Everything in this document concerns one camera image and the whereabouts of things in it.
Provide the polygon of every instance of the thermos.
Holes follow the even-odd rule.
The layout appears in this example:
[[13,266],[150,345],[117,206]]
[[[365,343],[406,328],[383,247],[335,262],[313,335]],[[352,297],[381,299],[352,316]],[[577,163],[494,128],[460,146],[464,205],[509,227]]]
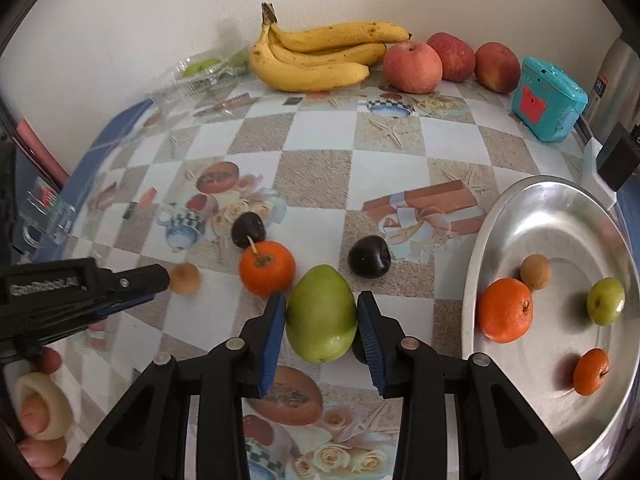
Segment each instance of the thermos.
[[618,123],[631,132],[640,122],[640,57],[624,32],[602,62],[583,115],[602,144]]

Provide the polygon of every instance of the green fruit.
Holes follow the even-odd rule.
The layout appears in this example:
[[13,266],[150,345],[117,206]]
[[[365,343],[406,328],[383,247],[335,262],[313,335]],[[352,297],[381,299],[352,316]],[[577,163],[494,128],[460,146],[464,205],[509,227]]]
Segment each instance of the green fruit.
[[587,313],[601,326],[613,323],[625,306],[625,288],[616,278],[604,278],[591,287]]
[[212,57],[211,59],[204,60],[200,63],[192,63],[182,72],[182,77],[191,77],[196,75],[198,72],[202,72],[206,70],[210,66],[215,66],[220,62],[219,59]]
[[229,66],[233,66],[235,68],[240,68],[247,65],[246,55],[244,54],[234,54],[229,59]]
[[349,284],[332,267],[309,270],[287,303],[287,338],[306,361],[325,363],[341,357],[353,342],[356,303]]

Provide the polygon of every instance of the pink object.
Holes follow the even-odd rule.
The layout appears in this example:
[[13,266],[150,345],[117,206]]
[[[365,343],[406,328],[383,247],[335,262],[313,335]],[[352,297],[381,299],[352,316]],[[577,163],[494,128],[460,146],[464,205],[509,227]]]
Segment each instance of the pink object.
[[58,164],[56,159],[53,158],[53,155],[49,153],[49,150],[44,147],[44,144],[40,142],[38,136],[29,126],[29,123],[23,118],[15,130],[24,143],[35,154],[44,170],[47,171],[55,181],[60,183],[60,186],[64,186],[69,178],[69,174]]
[[147,189],[140,197],[140,200],[138,200],[138,207],[146,207],[151,204],[154,201],[157,193],[158,192],[156,191],[155,187],[150,187],[149,189]]
[[533,95],[529,86],[523,86],[522,98],[520,99],[520,111],[525,115],[525,117],[532,123],[536,124],[540,120],[540,117],[542,117],[542,113],[545,110],[546,103],[544,100]]
[[103,319],[89,325],[87,330],[87,344],[90,348],[104,352],[107,349],[107,320]]

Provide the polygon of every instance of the metal tray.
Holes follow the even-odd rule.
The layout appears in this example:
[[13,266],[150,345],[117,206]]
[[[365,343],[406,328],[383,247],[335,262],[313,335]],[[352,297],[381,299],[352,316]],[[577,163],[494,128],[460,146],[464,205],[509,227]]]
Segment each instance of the metal tray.
[[[523,259],[544,254],[551,283],[533,293],[529,331],[497,344],[476,328],[476,298],[498,278],[518,277]],[[614,276],[626,303],[610,326],[593,324],[586,297],[593,283]],[[598,445],[629,394],[640,352],[638,274],[625,239],[606,211],[571,182],[533,176],[513,184],[487,215],[466,275],[462,308],[463,357],[485,352],[507,374],[577,463]],[[577,358],[600,347],[610,372],[592,396],[571,388]]]

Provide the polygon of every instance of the banana stem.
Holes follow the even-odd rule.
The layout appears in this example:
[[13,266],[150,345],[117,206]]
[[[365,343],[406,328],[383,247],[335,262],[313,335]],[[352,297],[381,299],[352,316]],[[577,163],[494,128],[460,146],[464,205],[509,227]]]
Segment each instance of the banana stem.
[[278,23],[278,19],[276,18],[276,13],[273,10],[273,6],[271,4],[262,3],[262,24],[263,25],[273,25],[273,23]]

